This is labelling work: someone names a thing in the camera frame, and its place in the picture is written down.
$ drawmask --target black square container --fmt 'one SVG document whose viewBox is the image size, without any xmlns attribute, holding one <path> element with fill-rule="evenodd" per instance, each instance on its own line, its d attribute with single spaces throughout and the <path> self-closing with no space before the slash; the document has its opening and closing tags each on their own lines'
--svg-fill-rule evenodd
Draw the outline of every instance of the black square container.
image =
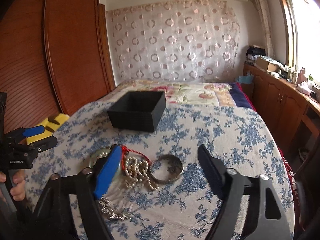
<svg viewBox="0 0 320 240">
<path fill-rule="evenodd" d="M 130 91 L 107 113 L 115 128 L 154 132 L 165 107 L 165 92 Z"/>
</svg>

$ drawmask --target pink floral blanket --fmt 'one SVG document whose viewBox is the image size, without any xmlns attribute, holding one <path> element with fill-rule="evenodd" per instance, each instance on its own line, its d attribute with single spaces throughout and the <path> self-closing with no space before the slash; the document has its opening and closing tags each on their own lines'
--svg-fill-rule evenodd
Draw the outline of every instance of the pink floral blanket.
<svg viewBox="0 0 320 240">
<path fill-rule="evenodd" d="M 236 106 L 226 83 L 182 83 L 129 80 L 119 84 L 100 101 L 117 101 L 128 91 L 165 91 L 167 103 Z"/>
</svg>

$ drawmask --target silver bangle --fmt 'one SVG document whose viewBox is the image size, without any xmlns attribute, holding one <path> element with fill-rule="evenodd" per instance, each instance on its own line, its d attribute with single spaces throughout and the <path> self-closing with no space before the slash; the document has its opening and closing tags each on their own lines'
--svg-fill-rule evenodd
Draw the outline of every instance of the silver bangle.
<svg viewBox="0 0 320 240">
<path fill-rule="evenodd" d="M 175 161 L 175 162 L 178 163 L 178 166 L 179 166 L 179 168 L 180 168 L 180 171 L 176 174 L 175 177 L 170 178 L 170 179 L 166 179 L 166 180 L 162 180 L 162 179 L 157 179 L 157 178 L 155 178 L 155 177 L 153 176 L 153 174 L 151 173 L 151 170 L 152 170 L 154 164 L 155 164 L 156 162 L 161 161 L 161 160 L 173 160 L 173 161 Z M 150 167 L 149 167 L 149 176 L 150 176 L 150 178 L 151 178 L 154 182 L 156 182 L 156 183 L 158 183 L 158 184 L 168 184 L 168 183 L 172 183 L 172 182 L 178 180 L 178 179 L 180 178 L 180 176 L 181 176 L 182 173 L 183 173 L 183 163 L 182 163 L 182 161 L 181 161 L 177 156 L 174 156 L 174 155 L 171 155 L 171 154 L 161 155 L 157 160 L 153 161 L 153 162 L 151 163 Z"/>
</svg>

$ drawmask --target red fabric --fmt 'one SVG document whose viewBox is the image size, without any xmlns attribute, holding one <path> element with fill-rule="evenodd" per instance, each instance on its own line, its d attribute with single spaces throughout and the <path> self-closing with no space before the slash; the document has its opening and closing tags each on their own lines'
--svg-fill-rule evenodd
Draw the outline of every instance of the red fabric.
<svg viewBox="0 0 320 240">
<path fill-rule="evenodd" d="M 241 90 L 241 92 L 244 94 L 245 99 L 247 99 L 247 101 L 249 102 L 249 104 L 250 104 L 250 106 L 252 107 L 252 109 L 253 109 L 254 111 L 257 111 L 256 108 L 254 107 L 253 103 L 252 103 L 251 100 L 249 99 L 249 97 L 242 91 L 242 87 L 241 87 L 240 83 L 236 82 L 236 84 L 237 84 L 238 88 Z"/>
<path fill-rule="evenodd" d="M 133 153 L 137 153 L 139 155 L 141 155 L 142 157 L 144 157 L 147 162 L 149 163 L 149 165 L 151 164 L 151 161 L 149 160 L 149 158 L 147 156 L 145 156 L 143 153 L 132 150 L 132 149 L 128 149 L 125 145 L 122 145 L 122 154 L 121 154 L 121 169 L 124 171 L 124 156 L 126 155 L 126 152 L 133 152 Z"/>
<path fill-rule="evenodd" d="M 285 169 L 288 174 L 288 178 L 290 181 L 291 185 L 291 190 L 292 190 L 292 198 L 293 198 L 293 206 L 294 206 L 294 216 L 295 216 L 295 225 L 300 225 L 300 204 L 299 204 L 299 196 L 298 196 L 298 191 L 297 191 L 297 184 L 296 180 L 294 179 L 294 174 L 292 171 L 292 168 L 290 167 L 289 163 L 283 156 L 283 152 L 281 149 L 278 147 L 278 150 L 280 152 L 280 155 L 282 157 L 282 160 L 284 162 Z"/>
</svg>

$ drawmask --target blue object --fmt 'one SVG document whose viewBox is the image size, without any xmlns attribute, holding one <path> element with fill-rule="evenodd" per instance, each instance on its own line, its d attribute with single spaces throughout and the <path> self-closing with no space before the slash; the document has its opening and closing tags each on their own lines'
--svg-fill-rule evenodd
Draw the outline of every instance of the blue object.
<svg viewBox="0 0 320 240">
<path fill-rule="evenodd" d="M 236 79 L 236 82 L 240 83 L 240 84 L 251 84 L 252 80 L 253 80 L 253 75 L 250 75 L 249 72 L 247 72 L 246 76 L 240 76 Z"/>
<path fill-rule="evenodd" d="M 93 192 L 96 199 L 100 199 L 108 191 L 111 181 L 119 168 L 121 153 L 122 148 L 119 145 L 115 146 L 109 153 L 108 160 L 97 176 L 97 184 Z"/>
<path fill-rule="evenodd" d="M 38 134 L 42 134 L 44 133 L 44 126 L 39 125 L 36 127 L 32 127 L 32 128 L 26 128 L 25 131 L 23 132 L 23 136 L 24 137 L 31 137 L 31 136 L 35 136 Z"/>
<path fill-rule="evenodd" d="M 244 96 L 244 93 L 240 90 L 236 83 L 229 84 L 232 89 L 229 90 L 230 95 L 238 107 L 245 107 L 252 109 L 252 106 L 248 102 L 247 98 Z"/>
</svg>

